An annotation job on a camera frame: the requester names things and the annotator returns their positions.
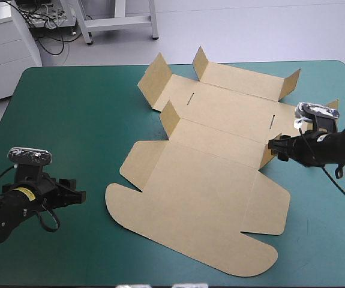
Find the white object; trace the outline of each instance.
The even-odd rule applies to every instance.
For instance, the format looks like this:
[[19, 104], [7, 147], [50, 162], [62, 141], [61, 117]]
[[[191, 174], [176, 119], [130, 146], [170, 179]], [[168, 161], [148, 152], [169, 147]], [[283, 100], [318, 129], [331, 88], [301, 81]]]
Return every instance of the white object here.
[[82, 31], [84, 40], [86, 43], [92, 43], [91, 32], [94, 31], [109, 31], [120, 30], [135, 27], [147, 27], [152, 28], [153, 39], [158, 39], [158, 28], [156, 20], [155, 1], [148, 0], [150, 16], [125, 16], [125, 0], [115, 0], [115, 17], [97, 20], [88, 20], [84, 12], [83, 5], [80, 0], [70, 0], [74, 10], [77, 22]]
[[0, 3], [0, 99], [13, 94], [24, 70], [39, 66], [39, 49], [24, 19], [8, 4]]

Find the cardboard tab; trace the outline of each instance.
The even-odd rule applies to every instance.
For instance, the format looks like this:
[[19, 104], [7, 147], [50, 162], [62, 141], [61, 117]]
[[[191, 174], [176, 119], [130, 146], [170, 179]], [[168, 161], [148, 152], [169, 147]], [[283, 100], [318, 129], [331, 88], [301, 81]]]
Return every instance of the cardboard tab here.
[[204, 54], [202, 47], [200, 46], [196, 53], [194, 61], [192, 62], [192, 64], [194, 65], [196, 75], [199, 78], [199, 80], [203, 77], [204, 71], [206, 70], [208, 63], [209, 61], [206, 55]]
[[171, 69], [168, 67], [161, 53], [159, 53], [138, 83], [139, 89], [151, 107], [154, 107], [157, 103], [160, 94], [165, 89], [171, 76]]

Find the yellow label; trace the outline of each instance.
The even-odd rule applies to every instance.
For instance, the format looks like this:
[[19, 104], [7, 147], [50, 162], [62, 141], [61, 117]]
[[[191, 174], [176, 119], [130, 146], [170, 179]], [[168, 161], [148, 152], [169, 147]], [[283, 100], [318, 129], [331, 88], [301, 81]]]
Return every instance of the yellow label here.
[[28, 190], [27, 188], [24, 188], [24, 187], [17, 187], [14, 189], [15, 191], [20, 191], [22, 192], [25, 196], [28, 197], [29, 201], [34, 201], [36, 199], [35, 195], [30, 191]]

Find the metal frame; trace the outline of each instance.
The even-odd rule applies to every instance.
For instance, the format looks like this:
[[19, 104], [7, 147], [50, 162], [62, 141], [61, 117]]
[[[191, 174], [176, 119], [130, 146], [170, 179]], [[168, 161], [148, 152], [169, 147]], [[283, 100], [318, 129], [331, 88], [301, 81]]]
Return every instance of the metal frame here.
[[75, 10], [75, 16], [87, 44], [92, 44], [92, 34], [94, 31], [111, 31], [129, 29], [133, 27], [152, 28], [153, 39], [159, 39], [155, 0], [149, 1], [150, 16], [125, 16], [125, 0], [115, 0], [115, 17], [106, 19], [89, 20], [86, 18], [83, 4], [80, 0], [70, 0]]

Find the cardboard flap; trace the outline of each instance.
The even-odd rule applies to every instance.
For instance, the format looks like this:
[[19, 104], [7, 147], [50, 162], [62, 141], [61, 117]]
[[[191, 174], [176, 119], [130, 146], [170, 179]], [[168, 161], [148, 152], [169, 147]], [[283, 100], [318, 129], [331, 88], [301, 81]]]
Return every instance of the cardboard flap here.
[[298, 70], [282, 78], [209, 62], [201, 47], [193, 64], [201, 82], [273, 101], [278, 101], [295, 89], [300, 73]]
[[[119, 184], [106, 189], [108, 211], [121, 226], [225, 273], [255, 276], [277, 260], [275, 248], [241, 234], [232, 228], [232, 222], [221, 221], [216, 225], [221, 236], [209, 233], [214, 227], [211, 218], [205, 217], [208, 214], [205, 207], [179, 203], [173, 194], [167, 199], [150, 206], [152, 199], [144, 193]], [[181, 214], [190, 213], [192, 208], [204, 216], [202, 221], [179, 222]]]
[[281, 87], [279, 100], [283, 99], [285, 96], [290, 94], [296, 88], [300, 75], [300, 69], [296, 70], [292, 75], [284, 79], [283, 85]]
[[159, 53], [137, 84], [152, 108], [157, 103], [171, 76], [172, 71], [170, 67], [168, 67], [163, 56]]
[[133, 209], [141, 211], [143, 193], [112, 183], [106, 188], [106, 206], [112, 218], [127, 229], [134, 231], [144, 225], [140, 217], [134, 217]]
[[180, 121], [180, 117], [170, 100], [160, 113], [160, 121], [168, 137], [170, 138], [178, 122]]
[[202, 78], [209, 61], [200, 46], [193, 61], [194, 69], [199, 80]]
[[256, 174], [242, 232], [280, 235], [286, 225], [290, 194], [267, 176]]
[[167, 142], [136, 142], [120, 167], [120, 174], [143, 191]]

